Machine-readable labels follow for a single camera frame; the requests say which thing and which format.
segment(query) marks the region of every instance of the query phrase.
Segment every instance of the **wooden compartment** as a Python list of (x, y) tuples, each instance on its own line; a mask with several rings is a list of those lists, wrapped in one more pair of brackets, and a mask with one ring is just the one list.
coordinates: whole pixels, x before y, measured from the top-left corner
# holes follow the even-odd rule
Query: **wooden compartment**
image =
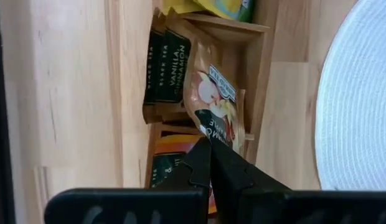
[[(266, 89), (270, 73), (271, 53), (275, 35), (278, 0), (258, 0), (253, 23), (229, 21), (201, 14), (184, 14), (193, 25), (220, 40), (223, 47), (222, 68), (227, 78), (234, 78), (245, 95), (245, 129), (253, 139), (246, 141), (244, 158), (254, 164), (265, 107)], [(149, 143), (146, 186), (151, 172), (151, 158), (156, 139), (163, 124), (154, 124)]]

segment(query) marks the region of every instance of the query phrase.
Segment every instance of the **round placemat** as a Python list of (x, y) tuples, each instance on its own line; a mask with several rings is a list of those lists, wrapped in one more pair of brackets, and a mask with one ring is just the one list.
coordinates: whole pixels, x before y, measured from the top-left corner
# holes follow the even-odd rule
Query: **round placemat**
[(360, 0), (327, 55), (316, 110), (324, 190), (386, 190), (386, 0)]

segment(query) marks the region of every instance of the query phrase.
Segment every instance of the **white woven placemat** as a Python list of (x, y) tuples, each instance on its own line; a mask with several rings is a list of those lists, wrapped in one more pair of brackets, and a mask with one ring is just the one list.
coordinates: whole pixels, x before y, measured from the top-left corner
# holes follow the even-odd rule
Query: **white woven placemat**
[(324, 190), (386, 190), (386, 0), (360, 0), (322, 71), (316, 162)]

